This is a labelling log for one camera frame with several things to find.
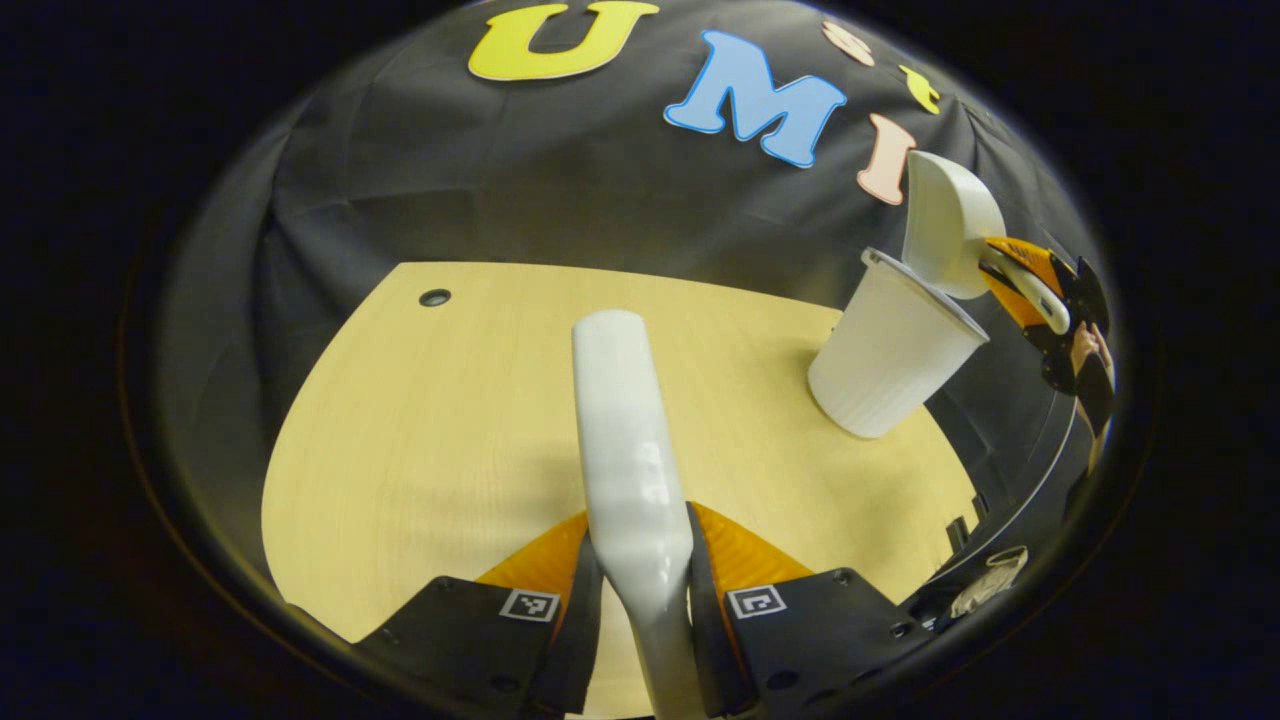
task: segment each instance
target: white cup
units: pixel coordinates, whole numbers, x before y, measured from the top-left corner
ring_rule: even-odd
[[[831,338],[809,365],[809,388],[840,427],[864,438],[893,429],[991,338],[959,305],[879,250]]]

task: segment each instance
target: black cloth backdrop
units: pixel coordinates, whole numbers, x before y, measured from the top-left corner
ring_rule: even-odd
[[[864,247],[901,254],[906,202],[887,205],[855,181],[876,140],[868,114],[879,113],[922,150],[972,168],[1010,236],[1089,258],[1111,287],[1097,231],[1051,158],[900,40],[801,4],[662,0],[596,70],[526,82],[470,74],[485,20],[534,4],[454,10],[319,83],[229,165],[172,250],[155,325],[163,443],[214,537],[261,578],[257,509],[274,438],[329,340],[398,263],[607,268],[842,307]],[[581,41],[594,14],[568,5],[531,50]],[[828,42],[824,19],[867,41],[876,67]],[[849,96],[812,168],[767,155],[760,136],[664,122],[708,56],[705,28],[759,45],[776,85],[813,74]],[[911,97],[900,64],[941,92],[940,115]],[[1043,477],[1046,447],[1061,445],[1071,401],[1039,379],[1038,354],[989,293],[961,305],[992,341],[931,410],[951,414],[940,424],[1009,514]],[[1083,464],[1080,443],[1070,446],[1061,461]]]

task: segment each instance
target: blue letter m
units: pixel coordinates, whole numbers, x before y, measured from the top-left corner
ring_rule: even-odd
[[[831,111],[847,100],[845,94],[813,76],[774,90],[769,63],[758,46],[716,29],[703,31],[703,40],[712,46],[712,54],[689,97],[669,105],[662,114],[667,122],[698,132],[719,132],[724,128],[719,109],[728,95],[733,106],[733,135],[739,140],[751,140],[782,118],[778,129],[760,140],[760,147],[792,165],[813,165],[813,146]]]

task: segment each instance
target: wooden table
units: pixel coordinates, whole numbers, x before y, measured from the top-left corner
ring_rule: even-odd
[[[428,291],[452,297],[424,306]],[[814,571],[897,602],[977,524],[974,489],[923,407],[865,441],[806,369],[838,310],[713,284],[550,265],[406,263],[311,370],[276,441],[262,537],[285,601],[356,642],[436,575],[475,578],[585,509],[570,331],[645,318],[685,497]],[[605,583],[588,717],[650,712]]]

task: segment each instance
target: light wood tabletop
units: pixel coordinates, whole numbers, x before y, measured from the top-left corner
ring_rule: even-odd
[[[436,288],[452,296],[424,306]],[[609,270],[406,263],[334,337],[276,441],[262,538],[283,598],[357,642],[433,578],[476,578],[582,511],[570,332],[607,307],[645,319],[687,500],[895,602],[951,555],[948,523],[977,524],[924,407],[867,441],[814,402],[806,370],[838,310]],[[648,714],[605,583],[585,716]]]

